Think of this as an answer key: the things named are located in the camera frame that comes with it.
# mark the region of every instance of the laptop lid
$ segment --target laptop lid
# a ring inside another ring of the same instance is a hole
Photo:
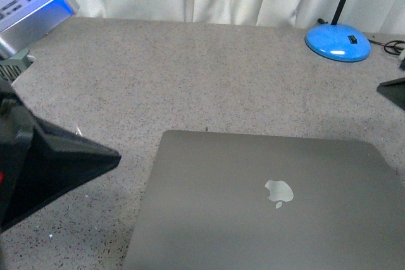
[[[124,269],[404,269],[404,224],[371,144],[168,131]]]

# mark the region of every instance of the desk surface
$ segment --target desk surface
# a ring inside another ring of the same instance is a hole
[[[373,46],[319,57],[306,31],[70,18],[14,84],[41,118],[122,154],[119,167],[3,233],[10,269],[120,269],[165,130],[373,143],[405,176],[405,112],[376,92],[403,77]]]

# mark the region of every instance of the granite countertop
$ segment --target granite countertop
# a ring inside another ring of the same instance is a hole
[[[365,140],[403,179],[405,112],[376,93],[398,59],[331,61],[305,33],[70,18],[34,44],[14,84],[26,105],[123,157],[3,233],[9,268],[120,269],[168,129]]]

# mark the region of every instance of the speckled countertop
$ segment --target speckled countertop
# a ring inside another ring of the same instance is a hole
[[[405,176],[405,112],[376,93],[403,77],[373,46],[317,56],[304,30],[70,18],[14,84],[41,118],[117,149],[113,171],[2,234],[9,269],[120,269],[167,129],[373,143]]]

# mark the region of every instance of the apple logo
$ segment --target apple logo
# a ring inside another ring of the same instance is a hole
[[[266,182],[265,187],[270,191],[270,196],[268,199],[270,199],[272,202],[277,202],[276,209],[281,207],[283,202],[289,202],[294,198],[294,193],[292,192],[290,186],[288,186],[288,184],[282,180],[269,180]]]

